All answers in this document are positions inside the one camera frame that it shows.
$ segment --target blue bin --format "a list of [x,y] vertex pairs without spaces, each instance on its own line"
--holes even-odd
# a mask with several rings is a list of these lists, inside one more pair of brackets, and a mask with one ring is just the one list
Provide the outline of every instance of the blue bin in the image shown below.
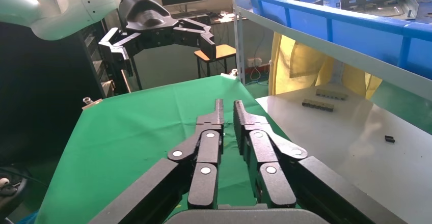
[[254,13],[279,24],[432,79],[432,25],[329,7],[339,0],[324,0],[328,6],[312,4],[314,1],[251,3]]

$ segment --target green cloth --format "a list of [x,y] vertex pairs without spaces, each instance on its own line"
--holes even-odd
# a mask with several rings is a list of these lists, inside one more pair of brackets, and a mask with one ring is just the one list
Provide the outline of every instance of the green cloth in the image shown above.
[[[167,151],[193,134],[196,118],[224,99],[224,155],[218,204],[254,205],[246,163],[233,130],[233,101],[266,116],[238,81],[213,76],[104,99],[83,111],[40,208],[36,224],[82,224],[132,184]],[[174,210],[187,208],[183,198]]]

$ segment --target stool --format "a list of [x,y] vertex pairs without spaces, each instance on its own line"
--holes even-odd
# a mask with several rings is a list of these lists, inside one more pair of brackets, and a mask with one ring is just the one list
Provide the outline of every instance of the stool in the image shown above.
[[201,60],[207,64],[207,76],[210,76],[210,63],[224,60],[224,68],[225,73],[228,74],[227,71],[227,58],[234,57],[235,67],[237,68],[237,62],[235,60],[235,48],[231,47],[227,44],[222,44],[216,46],[216,59],[210,60],[202,51],[195,51],[194,55],[197,57],[197,65],[198,65],[198,78],[201,78]]

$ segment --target yellow curtain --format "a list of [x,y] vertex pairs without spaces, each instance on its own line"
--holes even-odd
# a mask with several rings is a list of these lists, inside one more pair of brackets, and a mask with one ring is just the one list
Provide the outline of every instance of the yellow curtain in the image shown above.
[[[275,95],[329,83],[334,58],[289,37],[275,33],[268,94]],[[345,64],[342,84],[357,94],[370,98],[381,79]]]

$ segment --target power socket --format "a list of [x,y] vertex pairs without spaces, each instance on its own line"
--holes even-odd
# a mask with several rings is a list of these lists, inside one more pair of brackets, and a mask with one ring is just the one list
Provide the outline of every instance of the power socket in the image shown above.
[[248,67],[260,66],[261,64],[262,64],[261,58],[255,58],[255,62],[254,62],[254,58],[248,59]]

